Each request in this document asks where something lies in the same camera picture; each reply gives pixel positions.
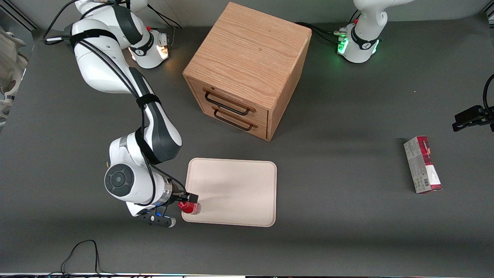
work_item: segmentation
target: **gray table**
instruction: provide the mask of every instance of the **gray table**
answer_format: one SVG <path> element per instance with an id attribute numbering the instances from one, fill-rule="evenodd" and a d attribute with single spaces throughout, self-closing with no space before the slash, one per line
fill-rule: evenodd
<path id="1" fill-rule="evenodd" d="M 494 135 L 451 128 L 493 72 L 484 15 L 390 23 L 359 65 L 314 36 L 272 142 L 200 111 L 181 72 L 207 32 L 178 30 L 171 60 L 142 70 L 184 141 L 160 167 L 184 181 L 194 157 L 273 161 L 276 223 L 186 223 L 175 206 L 172 229 L 135 221 L 103 186 L 110 142 L 139 126 L 134 100 L 91 89 L 64 46 L 38 42 L 0 136 L 0 272 L 55 271 L 92 238 L 112 272 L 494 275 Z M 429 136 L 440 192 L 413 190 L 402 140 L 417 135 Z M 93 259 L 82 246 L 68 270 L 91 272 Z"/>

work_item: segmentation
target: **red and white box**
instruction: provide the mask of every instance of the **red and white box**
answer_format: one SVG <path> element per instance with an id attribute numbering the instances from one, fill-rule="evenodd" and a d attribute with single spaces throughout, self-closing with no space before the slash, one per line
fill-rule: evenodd
<path id="1" fill-rule="evenodd" d="M 417 194 L 441 190 L 441 182 L 431 160 L 427 136 L 417 136 L 403 144 Z"/>

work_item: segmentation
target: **drawer handle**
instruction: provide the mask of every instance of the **drawer handle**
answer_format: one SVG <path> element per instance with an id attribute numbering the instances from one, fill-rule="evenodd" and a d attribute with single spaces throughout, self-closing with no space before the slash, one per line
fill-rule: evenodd
<path id="1" fill-rule="evenodd" d="M 209 102 L 211 102 L 213 104 L 216 104 L 216 105 L 218 105 L 220 107 L 223 107 L 223 108 L 225 108 L 228 111 L 232 111 L 233 113 L 239 114 L 241 116 L 247 115 L 247 113 L 250 111 L 250 108 L 247 108 L 247 110 L 245 112 L 240 112 L 238 110 L 235 110 L 235 109 L 233 109 L 231 107 L 226 106 L 225 104 L 221 104 L 218 101 L 212 100 L 212 99 L 208 98 L 207 96 L 209 96 L 209 92 L 206 92 L 206 95 L 204 96 L 207 101 L 209 101 Z"/>
<path id="2" fill-rule="evenodd" d="M 215 116 L 215 118 L 216 118 L 216 119 L 218 119 L 218 120 L 220 120 L 220 121 L 223 121 L 223 122 L 225 122 L 225 123 L 227 123 L 227 124 L 230 124 L 230 125 L 232 125 L 232 126 L 234 126 L 234 127 L 236 127 L 236 128 L 239 128 L 239 129 L 241 129 L 241 130 L 243 130 L 243 131 L 249 131 L 249 130 L 251 130 L 251 129 L 252 129 L 253 124 L 250 124 L 248 128 L 245 128 L 245 127 L 240 126 L 240 125 L 237 125 L 236 123 L 231 122 L 231 121 L 229 121 L 229 120 L 227 120 L 227 119 L 225 119 L 225 118 L 221 118 L 220 116 L 218 116 L 218 115 L 217 115 L 217 113 L 218 113 L 218 109 L 215 109 L 215 110 L 214 110 L 214 116 Z"/>

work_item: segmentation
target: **wooden drawer cabinet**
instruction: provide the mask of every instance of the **wooden drawer cabinet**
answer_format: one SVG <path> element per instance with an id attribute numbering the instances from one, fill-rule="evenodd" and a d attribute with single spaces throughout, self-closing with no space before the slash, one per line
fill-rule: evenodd
<path id="1" fill-rule="evenodd" d="M 204 114 L 269 141 L 310 38 L 308 28 L 231 2 L 183 75 Z"/>
<path id="2" fill-rule="evenodd" d="M 214 105 L 222 108 L 222 110 L 229 111 L 240 119 L 264 126 L 267 125 L 268 111 L 265 108 L 258 105 L 244 104 L 241 99 L 228 97 L 227 93 L 200 82 L 190 81 L 190 84 L 192 85 L 192 92 L 200 102 L 201 108 L 204 105 Z"/>

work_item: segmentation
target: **box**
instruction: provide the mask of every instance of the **box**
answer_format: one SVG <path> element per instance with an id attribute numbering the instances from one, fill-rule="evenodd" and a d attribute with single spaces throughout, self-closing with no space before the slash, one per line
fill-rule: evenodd
<path id="1" fill-rule="evenodd" d="M 204 114 L 270 141 L 300 79 L 311 34 L 230 2 L 183 76 Z"/>
<path id="2" fill-rule="evenodd" d="M 404 144 L 416 193 L 441 190 L 441 182 L 432 164 L 427 136 L 417 136 Z"/>

